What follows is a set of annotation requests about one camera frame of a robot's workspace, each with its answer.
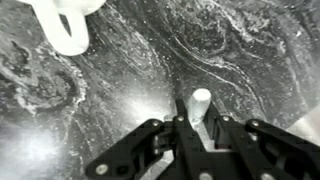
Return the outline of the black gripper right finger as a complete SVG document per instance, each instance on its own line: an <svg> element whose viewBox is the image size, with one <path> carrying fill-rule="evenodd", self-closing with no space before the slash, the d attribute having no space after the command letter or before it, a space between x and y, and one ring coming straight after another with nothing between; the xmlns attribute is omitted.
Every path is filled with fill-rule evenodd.
<svg viewBox="0 0 320 180"><path fill-rule="evenodd" d="M244 124L213 103L204 117L218 150L236 155L244 180L320 180L320 147L259 119Z"/></svg>

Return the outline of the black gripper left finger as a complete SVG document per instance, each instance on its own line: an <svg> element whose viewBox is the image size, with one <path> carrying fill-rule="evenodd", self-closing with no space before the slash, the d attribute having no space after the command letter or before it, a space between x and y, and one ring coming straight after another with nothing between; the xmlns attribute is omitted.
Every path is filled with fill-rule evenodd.
<svg viewBox="0 0 320 180"><path fill-rule="evenodd" d="M123 137L85 168L90 180L139 180L167 151L173 161L156 180L212 178L209 153L188 121L187 109L177 99L171 121L149 119Z"/></svg>

